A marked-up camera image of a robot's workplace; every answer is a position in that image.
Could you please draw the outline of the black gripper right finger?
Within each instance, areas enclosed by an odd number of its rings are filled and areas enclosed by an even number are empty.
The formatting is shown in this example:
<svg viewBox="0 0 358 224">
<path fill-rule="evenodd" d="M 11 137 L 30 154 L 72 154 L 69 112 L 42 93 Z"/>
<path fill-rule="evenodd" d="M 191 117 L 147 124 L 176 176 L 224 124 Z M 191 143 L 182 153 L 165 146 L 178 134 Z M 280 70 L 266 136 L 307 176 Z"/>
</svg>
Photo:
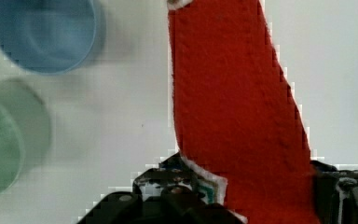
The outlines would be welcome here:
<svg viewBox="0 0 358 224">
<path fill-rule="evenodd" d="M 358 170 L 311 161 L 314 203 L 321 224 L 358 224 Z"/>
</svg>

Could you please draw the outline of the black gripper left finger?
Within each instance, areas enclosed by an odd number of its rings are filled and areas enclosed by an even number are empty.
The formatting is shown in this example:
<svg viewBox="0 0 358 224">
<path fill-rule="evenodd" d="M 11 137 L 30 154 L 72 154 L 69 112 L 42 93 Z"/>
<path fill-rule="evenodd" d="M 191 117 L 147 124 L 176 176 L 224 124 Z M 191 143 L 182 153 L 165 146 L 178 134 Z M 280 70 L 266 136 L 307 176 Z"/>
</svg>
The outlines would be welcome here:
<svg viewBox="0 0 358 224">
<path fill-rule="evenodd" d="M 223 189 L 174 154 L 137 176 L 131 191 L 103 197 L 77 224 L 246 224 L 225 208 Z"/>
</svg>

